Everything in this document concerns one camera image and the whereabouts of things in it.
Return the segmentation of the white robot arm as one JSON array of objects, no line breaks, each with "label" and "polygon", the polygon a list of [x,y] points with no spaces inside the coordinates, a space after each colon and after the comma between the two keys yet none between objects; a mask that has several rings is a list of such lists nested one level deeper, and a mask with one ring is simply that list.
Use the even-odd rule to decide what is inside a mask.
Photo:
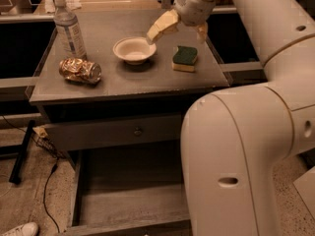
[{"label": "white robot arm", "polygon": [[232,0],[266,74],[193,103],[181,161],[193,236],[282,236],[273,167],[315,147],[315,22],[296,0]]}]

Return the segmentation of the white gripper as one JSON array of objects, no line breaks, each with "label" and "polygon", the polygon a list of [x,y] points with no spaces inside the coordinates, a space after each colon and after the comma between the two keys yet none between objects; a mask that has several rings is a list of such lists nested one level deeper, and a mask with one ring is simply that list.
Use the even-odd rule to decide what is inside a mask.
[{"label": "white gripper", "polygon": [[197,39],[203,43],[208,37],[207,18],[216,6],[216,0],[174,0],[174,9],[163,13],[147,32],[149,45],[156,43],[164,34],[177,32],[180,20],[189,27],[196,26]]}]

